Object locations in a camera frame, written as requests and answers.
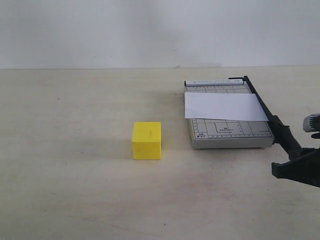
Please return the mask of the yellow cube block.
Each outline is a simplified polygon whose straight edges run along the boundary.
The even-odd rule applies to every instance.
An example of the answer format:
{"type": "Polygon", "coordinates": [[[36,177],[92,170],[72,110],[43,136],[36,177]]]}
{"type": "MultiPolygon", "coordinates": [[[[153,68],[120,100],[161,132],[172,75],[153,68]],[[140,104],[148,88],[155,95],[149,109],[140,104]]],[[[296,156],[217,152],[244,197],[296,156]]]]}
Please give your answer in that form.
{"type": "Polygon", "coordinates": [[[135,122],[131,143],[134,160],[160,160],[162,158],[161,122],[135,122]]]}

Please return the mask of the white paper sheet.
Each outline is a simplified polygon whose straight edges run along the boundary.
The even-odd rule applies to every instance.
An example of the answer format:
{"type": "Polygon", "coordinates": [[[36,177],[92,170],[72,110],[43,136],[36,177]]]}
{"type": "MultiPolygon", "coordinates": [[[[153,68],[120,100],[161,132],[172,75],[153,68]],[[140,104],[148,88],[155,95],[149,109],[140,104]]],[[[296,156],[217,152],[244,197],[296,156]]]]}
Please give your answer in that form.
{"type": "Polygon", "coordinates": [[[185,92],[184,117],[186,119],[268,121],[254,93],[185,92]]]}

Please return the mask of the grey paper cutter base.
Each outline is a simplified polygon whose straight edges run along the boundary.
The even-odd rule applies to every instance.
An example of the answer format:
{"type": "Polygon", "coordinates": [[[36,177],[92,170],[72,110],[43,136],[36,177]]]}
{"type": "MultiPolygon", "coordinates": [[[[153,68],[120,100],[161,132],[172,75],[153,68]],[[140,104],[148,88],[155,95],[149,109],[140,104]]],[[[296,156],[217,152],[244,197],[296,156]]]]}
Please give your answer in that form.
{"type": "MultiPolygon", "coordinates": [[[[192,93],[251,94],[244,77],[222,80],[187,80],[184,91],[192,93]]],[[[191,118],[188,120],[194,149],[267,148],[274,135],[266,121],[191,118]]]]}

